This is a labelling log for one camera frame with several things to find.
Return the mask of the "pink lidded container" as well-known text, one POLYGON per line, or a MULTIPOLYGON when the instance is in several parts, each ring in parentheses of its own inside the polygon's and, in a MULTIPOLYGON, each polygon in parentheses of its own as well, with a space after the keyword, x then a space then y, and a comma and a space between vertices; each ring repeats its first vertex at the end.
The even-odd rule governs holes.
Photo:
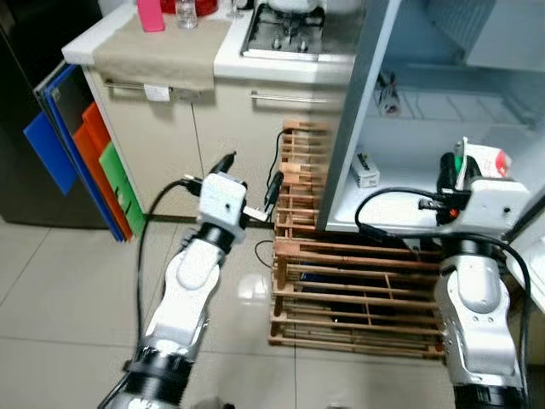
POLYGON ((141 30, 144 32, 163 32, 166 30, 161 0, 135 0, 141 30))

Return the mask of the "blue cutting board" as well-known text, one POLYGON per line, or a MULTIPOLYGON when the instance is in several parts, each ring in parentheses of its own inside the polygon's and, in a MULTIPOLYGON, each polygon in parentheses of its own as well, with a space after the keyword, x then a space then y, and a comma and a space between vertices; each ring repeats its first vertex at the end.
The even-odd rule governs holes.
POLYGON ((106 221, 104 199, 79 156, 72 136, 84 110, 95 102, 92 87, 78 66, 60 63, 32 91, 42 111, 23 129, 35 154, 59 188, 54 204, 44 206, 41 223, 52 228, 105 229, 119 241, 120 233, 106 221))

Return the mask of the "wooden slatted rack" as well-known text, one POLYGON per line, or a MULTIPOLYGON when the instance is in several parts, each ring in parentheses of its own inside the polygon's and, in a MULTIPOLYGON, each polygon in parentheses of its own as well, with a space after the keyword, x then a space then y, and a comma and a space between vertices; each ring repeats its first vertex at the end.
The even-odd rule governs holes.
POLYGON ((439 251, 320 230, 329 150, 326 124, 284 121, 277 155, 284 179, 272 218, 269 344, 443 358, 443 324, 433 300, 439 251))

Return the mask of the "red coffee machine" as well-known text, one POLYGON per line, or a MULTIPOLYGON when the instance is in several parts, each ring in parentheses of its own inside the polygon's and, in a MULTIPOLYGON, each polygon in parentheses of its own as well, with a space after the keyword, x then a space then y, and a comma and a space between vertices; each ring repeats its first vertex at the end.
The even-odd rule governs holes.
MULTIPOLYGON (((161 11, 163 11, 164 14, 175 14, 179 1, 180 0, 159 0, 161 11)), ((218 11, 221 0, 194 0, 194 2, 196 15, 198 17, 205 17, 218 11)))

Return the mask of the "steel gas stove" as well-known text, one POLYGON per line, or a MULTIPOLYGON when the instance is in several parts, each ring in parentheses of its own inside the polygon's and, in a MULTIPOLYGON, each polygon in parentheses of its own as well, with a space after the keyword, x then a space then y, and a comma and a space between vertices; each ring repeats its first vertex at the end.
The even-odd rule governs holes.
POLYGON ((288 13, 277 0, 255 0, 240 54, 246 58, 346 62, 354 57, 365 0, 328 0, 310 13, 288 13))

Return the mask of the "grey mini fridge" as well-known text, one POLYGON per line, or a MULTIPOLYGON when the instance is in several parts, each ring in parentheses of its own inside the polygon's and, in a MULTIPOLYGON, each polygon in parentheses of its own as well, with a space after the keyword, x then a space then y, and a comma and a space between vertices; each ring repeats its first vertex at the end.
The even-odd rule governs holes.
POLYGON ((501 148, 510 175, 532 199, 509 241, 528 262, 531 293, 545 305, 545 0, 365 0, 347 96, 332 145, 318 224, 354 233, 354 211, 369 194, 350 179, 366 153, 393 187, 364 210, 389 231, 435 226, 404 187, 433 190, 439 161, 462 139, 501 148), (376 79, 396 73, 401 113, 384 117, 376 79))

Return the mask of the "white paper tag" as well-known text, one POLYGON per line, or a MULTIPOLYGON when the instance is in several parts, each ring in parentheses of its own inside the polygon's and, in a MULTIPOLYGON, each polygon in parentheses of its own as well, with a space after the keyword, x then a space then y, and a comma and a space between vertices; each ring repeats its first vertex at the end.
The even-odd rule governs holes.
POLYGON ((169 102, 172 99, 171 87, 166 85, 144 84, 144 95, 151 102, 169 102))

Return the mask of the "beige table runner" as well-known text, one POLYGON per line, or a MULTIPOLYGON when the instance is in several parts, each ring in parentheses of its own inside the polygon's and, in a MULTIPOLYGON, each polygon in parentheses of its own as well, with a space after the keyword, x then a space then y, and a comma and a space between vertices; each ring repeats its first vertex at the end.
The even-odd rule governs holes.
POLYGON ((92 66, 106 79, 208 92, 215 87, 215 55, 230 27, 228 20, 202 19, 181 30, 170 16, 166 30, 145 32, 139 17, 129 17, 94 49, 92 66))

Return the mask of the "green cutting board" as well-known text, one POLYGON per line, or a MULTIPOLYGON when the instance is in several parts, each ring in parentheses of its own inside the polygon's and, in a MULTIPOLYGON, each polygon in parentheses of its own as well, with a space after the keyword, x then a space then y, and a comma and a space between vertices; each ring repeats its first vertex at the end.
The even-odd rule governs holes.
POLYGON ((109 141, 102 149, 99 164, 105 172, 106 179, 110 183, 110 187, 112 187, 114 198, 123 211, 132 234, 144 233, 146 217, 141 209, 139 195, 135 193, 131 181, 126 176, 123 161, 112 141, 109 141))

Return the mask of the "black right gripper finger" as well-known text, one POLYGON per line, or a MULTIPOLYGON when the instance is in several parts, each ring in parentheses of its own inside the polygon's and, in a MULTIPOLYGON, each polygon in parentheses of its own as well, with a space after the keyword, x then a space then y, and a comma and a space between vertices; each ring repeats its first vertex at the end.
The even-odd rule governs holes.
POLYGON ((459 202, 463 198, 458 183, 458 159, 455 153, 444 153, 439 161, 439 197, 441 202, 459 202))

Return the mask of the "orange cutting board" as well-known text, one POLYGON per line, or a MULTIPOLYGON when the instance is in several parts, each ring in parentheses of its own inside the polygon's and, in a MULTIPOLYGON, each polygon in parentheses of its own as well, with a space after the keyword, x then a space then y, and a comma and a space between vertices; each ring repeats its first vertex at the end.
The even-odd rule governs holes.
POLYGON ((106 149, 106 144, 112 139, 106 131, 106 124, 96 102, 92 102, 82 113, 83 123, 78 126, 72 139, 77 144, 79 156, 84 161, 85 166, 92 175, 93 187, 96 192, 104 199, 106 206, 106 221, 112 222, 120 233, 121 242, 129 241, 133 237, 132 229, 129 226, 128 219, 124 213, 122 205, 119 203, 118 196, 113 190, 113 185, 106 172, 101 166, 102 155, 106 149))

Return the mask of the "red white drink carton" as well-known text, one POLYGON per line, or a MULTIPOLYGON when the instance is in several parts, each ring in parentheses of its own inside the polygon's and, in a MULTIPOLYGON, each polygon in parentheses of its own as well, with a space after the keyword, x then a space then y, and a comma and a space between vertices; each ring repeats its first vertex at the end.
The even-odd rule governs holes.
POLYGON ((470 175, 470 161, 473 159, 478 174, 485 178, 506 178, 511 158, 501 148, 486 147, 468 143, 468 139, 462 139, 456 144, 456 188, 464 188, 470 175))

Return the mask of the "beige kitchen cabinet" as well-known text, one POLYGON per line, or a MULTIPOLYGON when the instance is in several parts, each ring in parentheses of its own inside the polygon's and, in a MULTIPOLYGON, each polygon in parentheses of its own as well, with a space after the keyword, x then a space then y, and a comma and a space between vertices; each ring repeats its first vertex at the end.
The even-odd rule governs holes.
POLYGON ((92 66, 92 52, 133 16, 137 16, 135 3, 121 4, 67 43, 62 54, 66 62, 82 67, 141 206, 151 205, 161 188, 180 176, 206 175, 232 151, 237 156, 231 175, 248 183, 249 203, 261 205, 284 121, 336 128, 351 63, 242 57, 248 14, 230 20, 230 30, 215 55, 215 87, 209 92, 172 92, 169 102, 151 102, 144 92, 107 89, 106 78, 92 66), (249 97, 251 90, 326 98, 330 104, 257 101, 249 97))

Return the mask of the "clear water bottle blue cap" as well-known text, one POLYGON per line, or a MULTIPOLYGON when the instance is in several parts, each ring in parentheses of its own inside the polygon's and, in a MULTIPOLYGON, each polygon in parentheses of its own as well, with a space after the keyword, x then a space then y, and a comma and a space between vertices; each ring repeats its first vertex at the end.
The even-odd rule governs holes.
POLYGON ((175 16, 179 30, 195 30, 198 27, 196 0, 175 0, 175 16))

